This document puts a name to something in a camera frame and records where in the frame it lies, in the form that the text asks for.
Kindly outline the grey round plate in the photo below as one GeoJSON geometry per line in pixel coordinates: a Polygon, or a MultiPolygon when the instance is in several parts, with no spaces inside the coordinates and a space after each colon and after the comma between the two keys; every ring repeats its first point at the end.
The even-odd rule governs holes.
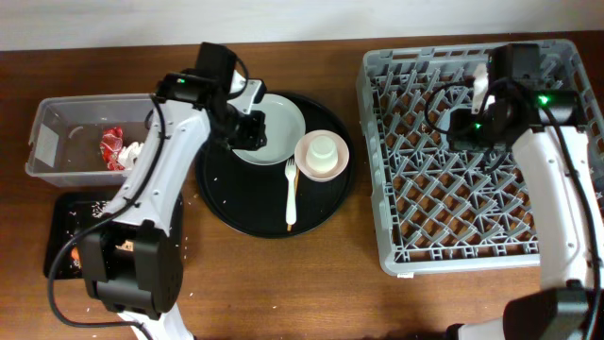
{"type": "Polygon", "coordinates": [[[255,165],[273,165],[289,159],[298,141],[306,134],[302,111],[285,96],[268,93],[252,108],[265,114],[267,144],[256,151],[234,149],[234,154],[255,165]]]}

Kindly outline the cream plastic cup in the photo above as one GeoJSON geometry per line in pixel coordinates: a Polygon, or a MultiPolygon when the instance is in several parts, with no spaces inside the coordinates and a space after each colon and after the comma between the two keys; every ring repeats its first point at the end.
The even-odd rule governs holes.
{"type": "Polygon", "coordinates": [[[335,142],[326,135],[320,135],[310,141],[306,163],[316,173],[327,173],[334,168],[338,161],[335,142]]]}

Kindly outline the red snack wrapper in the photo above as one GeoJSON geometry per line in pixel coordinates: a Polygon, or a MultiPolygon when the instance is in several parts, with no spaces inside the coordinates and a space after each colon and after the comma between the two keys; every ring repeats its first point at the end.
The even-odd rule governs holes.
{"type": "Polygon", "coordinates": [[[123,148],[123,130],[120,127],[104,130],[99,147],[102,159],[110,171],[125,169],[119,163],[119,154],[123,148]]]}

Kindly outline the rice and peanut shell waste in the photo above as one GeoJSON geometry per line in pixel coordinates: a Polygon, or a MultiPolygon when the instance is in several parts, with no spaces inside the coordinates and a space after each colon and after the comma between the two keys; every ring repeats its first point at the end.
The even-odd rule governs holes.
{"type": "MultiPolygon", "coordinates": [[[[65,231],[62,233],[62,236],[65,236],[66,240],[69,241],[84,227],[89,227],[100,221],[108,204],[107,200],[69,203],[67,206],[65,231]]],[[[82,262],[81,259],[80,263],[72,261],[72,249],[65,257],[66,268],[61,269],[59,273],[67,279],[80,279],[82,277],[82,262]]]]}

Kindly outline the orange carrot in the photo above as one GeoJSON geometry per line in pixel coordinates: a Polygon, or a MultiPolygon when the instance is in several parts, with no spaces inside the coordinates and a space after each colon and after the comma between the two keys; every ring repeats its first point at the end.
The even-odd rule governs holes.
{"type": "Polygon", "coordinates": [[[75,264],[79,264],[80,263],[80,257],[79,257],[79,253],[77,251],[77,249],[74,247],[71,251],[71,259],[75,264]]]}

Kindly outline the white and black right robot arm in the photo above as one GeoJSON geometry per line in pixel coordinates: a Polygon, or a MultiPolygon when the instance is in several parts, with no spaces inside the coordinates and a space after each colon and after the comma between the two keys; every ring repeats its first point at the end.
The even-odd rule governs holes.
{"type": "Polygon", "coordinates": [[[600,339],[603,221],[588,161],[580,96],[548,90],[536,43],[493,49],[475,75],[473,107],[450,116],[455,151],[509,151],[528,188],[541,266],[539,292],[498,319],[447,328],[448,339],[600,339]]]}

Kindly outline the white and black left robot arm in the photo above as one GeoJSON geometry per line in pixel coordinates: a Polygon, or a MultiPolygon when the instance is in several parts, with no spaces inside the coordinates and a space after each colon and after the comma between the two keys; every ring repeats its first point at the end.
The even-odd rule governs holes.
{"type": "Polygon", "coordinates": [[[177,307],[183,281],[173,215],[189,167],[210,138],[239,149],[266,143],[259,79],[236,71],[169,74],[151,100],[143,151],[101,222],[76,241],[87,293],[140,339],[191,339],[177,307]]]}

